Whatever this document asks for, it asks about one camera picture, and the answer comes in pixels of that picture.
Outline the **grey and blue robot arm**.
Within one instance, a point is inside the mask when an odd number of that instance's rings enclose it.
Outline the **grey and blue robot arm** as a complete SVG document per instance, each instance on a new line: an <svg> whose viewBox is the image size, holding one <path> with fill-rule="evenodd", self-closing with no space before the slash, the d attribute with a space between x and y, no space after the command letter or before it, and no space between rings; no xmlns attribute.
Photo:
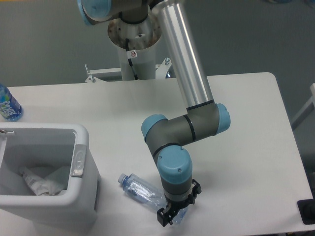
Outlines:
<svg viewBox="0 0 315 236"><path fill-rule="evenodd" d="M158 222L172 224L181 209L194 204L201 193L192 178L192 160L185 145L215 136L230 127L227 108L214 101L199 64L194 40L181 0L79 0L85 24L108 22L108 37L117 48L122 79L153 79L156 45L164 38L186 114L168 119L151 115L141 131L160 175L166 206Z"/></svg>

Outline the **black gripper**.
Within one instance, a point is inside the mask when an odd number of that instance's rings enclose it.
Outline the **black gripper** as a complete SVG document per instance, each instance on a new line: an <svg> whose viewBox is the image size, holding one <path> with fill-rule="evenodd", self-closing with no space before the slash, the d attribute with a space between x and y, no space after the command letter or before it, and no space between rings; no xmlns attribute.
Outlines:
<svg viewBox="0 0 315 236"><path fill-rule="evenodd" d="M176 212L180 209L186 208L189 205L195 204L197 195L201 194L201 185L195 180L191 180L191 186L187 192L179 195L164 192L167 205L166 208L160 208L157 211L158 222L165 227L166 225L173 224L173 218L176 216Z"/></svg>

